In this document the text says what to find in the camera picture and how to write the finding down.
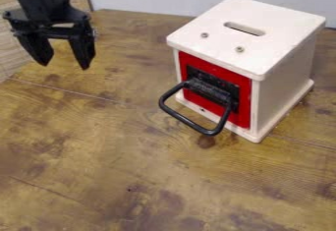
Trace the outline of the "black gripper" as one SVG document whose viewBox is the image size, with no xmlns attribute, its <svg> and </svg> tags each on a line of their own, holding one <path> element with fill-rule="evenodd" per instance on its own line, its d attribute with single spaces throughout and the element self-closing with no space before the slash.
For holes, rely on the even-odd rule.
<svg viewBox="0 0 336 231">
<path fill-rule="evenodd" d="M 50 38 L 67 39 L 83 70 L 97 56 L 95 30 L 90 15 L 71 0 L 18 0 L 21 7 L 6 11 L 13 33 L 35 61 L 47 66 L 53 56 Z"/>
</svg>

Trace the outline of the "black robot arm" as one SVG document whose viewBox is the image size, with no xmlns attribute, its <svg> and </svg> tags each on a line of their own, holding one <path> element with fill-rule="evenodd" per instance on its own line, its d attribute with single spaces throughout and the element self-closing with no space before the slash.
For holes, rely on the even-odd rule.
<svg viewBox="0 0 336 231">
<path fill-rule="evenodd" d="M 65 39 L 82 69 L 87 70 L 97 56 L 90 15 L 71 6 L 71 0 L 18 1 L 21 8 L 6 11 L 3 19 L 33 58 L 47 66 L 54 56 L 50 40 Z"/>
</svg>

